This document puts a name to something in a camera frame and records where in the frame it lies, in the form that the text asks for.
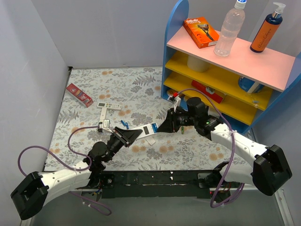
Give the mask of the white red remote control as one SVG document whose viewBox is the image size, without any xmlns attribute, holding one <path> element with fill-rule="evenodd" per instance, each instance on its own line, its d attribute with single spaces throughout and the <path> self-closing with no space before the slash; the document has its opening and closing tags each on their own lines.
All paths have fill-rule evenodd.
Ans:
<svg viewBox="0 0 301 226">
<path fill-rule="evenodd" d="M 146 125 L 143 125 L 143 126 L 140 126 L 140 127 L 133 128 L 133 129 L 141 129 L 143 131 L 142 134 L 137 138 L 137 140 L 142 139 L 142 138 L 146 138 L 146 137 L 149 137 L 149 136 L 153 136 L 154 134 L 157 133 L 157 132 L 154 133 L 154 131 L 152 129 L 152 126 L 151 126 L 152 123 L 149 123 L 149 124 L 146 124 Z"/>
</svg>

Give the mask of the white battery cover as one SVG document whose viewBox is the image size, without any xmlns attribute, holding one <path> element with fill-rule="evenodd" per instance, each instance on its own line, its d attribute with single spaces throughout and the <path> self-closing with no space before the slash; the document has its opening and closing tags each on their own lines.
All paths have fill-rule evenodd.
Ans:
<svg viewBox="0 0 301 226">
<path fill-rule="evenodd" d="M 150 145 L 153 145 L 153 144 L 156 143 L 155 139 L 153 139 L 152 137 L 146 138 L 146 141 L 147 141 Z"/>
</svg>

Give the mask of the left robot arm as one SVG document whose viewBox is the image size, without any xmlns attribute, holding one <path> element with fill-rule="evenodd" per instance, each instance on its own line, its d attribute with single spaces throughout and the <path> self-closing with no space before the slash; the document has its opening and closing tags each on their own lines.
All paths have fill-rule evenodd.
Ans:
<svg viewBox="0 0 301 226">
<path fill-rule="evenodd" d="M 100 183 L 98 174 L 105 169 L 103 163 L 112 160 L 122 147 L 129 147 L 142 133 L 142 129 L 115 127 L 107 143 L 96 142 L 76 165 L 52 173 L 35 171 L 25 175 L 10 195 L 20 219 L 35 216 L 48 202 L 74 189 L 96 188 Z"/>
</svg>

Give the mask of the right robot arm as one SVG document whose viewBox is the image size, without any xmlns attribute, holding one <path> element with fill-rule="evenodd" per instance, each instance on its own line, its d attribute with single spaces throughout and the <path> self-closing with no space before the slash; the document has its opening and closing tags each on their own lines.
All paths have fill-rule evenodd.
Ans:
<svg viewBox="0 0 301 226">
<path fill-rule="evenodd" d="M 231 130 L 225 121 L 208 115 L 199 97 L 187 100 L 187 110 L 180 107 L 179 97 L 169 97 L 168 101 L 174 106 L 167 111 L 166 119 L 158 127 L 159 133 L 176 133 L 180 127 L 193 126 L 199 135 L 231 150 L 231 159 L 215 167 L 205 178 L 206 183 L 214 183 L 218 187 L 229 182 L 249 184 L 271 196 L 292 177 L 284 151 L 279 146 L 267 147 Z M 235 154 L 248 165 L 231 165 Z"/>
</svg>

